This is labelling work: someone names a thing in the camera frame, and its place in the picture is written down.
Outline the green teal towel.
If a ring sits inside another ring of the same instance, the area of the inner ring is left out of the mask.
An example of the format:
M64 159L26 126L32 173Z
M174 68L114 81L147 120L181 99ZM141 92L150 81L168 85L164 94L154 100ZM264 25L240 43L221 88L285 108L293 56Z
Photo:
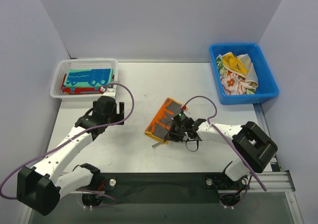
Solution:
M113 69L72 69L66 74L65 87L101 87L112 81Z

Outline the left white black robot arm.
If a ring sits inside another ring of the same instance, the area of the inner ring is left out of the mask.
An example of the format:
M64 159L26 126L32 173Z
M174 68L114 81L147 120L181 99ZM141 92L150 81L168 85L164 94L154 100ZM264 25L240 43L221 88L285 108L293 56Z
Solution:
M33 165L24 166L17 175L17 200L46 216L67 194L101 183L100 169L84 163L65 175L70 162L111 124L124 124L124 102L101 96L72 127L65 139L50 154Z

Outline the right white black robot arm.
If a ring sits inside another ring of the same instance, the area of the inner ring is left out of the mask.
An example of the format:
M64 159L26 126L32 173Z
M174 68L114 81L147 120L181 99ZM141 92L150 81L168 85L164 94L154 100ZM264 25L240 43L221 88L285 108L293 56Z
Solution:
M247 174L262 173L278 151L271 138L252 121L244 125L218 124L202 118L194 121L181 111L168 122L166 129L168 141L228 144L238 156L225 169L231 181L238 181Z

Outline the grey orange-edged towel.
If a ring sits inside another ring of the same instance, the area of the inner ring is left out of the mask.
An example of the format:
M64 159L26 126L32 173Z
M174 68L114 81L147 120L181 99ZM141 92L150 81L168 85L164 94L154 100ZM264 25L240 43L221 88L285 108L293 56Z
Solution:
M168 97L152 119L152 121L147 126L144 134L149 138L155 140L155 144L152 148L155 149L162 144L167 144L168 141L164 139L167 131L165 129L165 124L171 120L177 113L180 112L183 104Z

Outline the red blue tiger towel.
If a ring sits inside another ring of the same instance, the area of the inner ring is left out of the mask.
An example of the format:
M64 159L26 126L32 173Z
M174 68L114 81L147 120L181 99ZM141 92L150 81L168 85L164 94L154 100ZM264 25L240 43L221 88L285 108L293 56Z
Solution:
M71 95L80 95L80 94L98 94L98 93L101 93L100 91L100 88L101 87L87 87L87 88L84 88L84 87L77 87L77 88L70 88L70 87L65 87L64 86L64 81L65 81L65 78L66 78L66 74L64 75L64 79L63 79L63 82L62 82L62 85L61 85L61 90L63 93L67 93L67 94L71 94Z

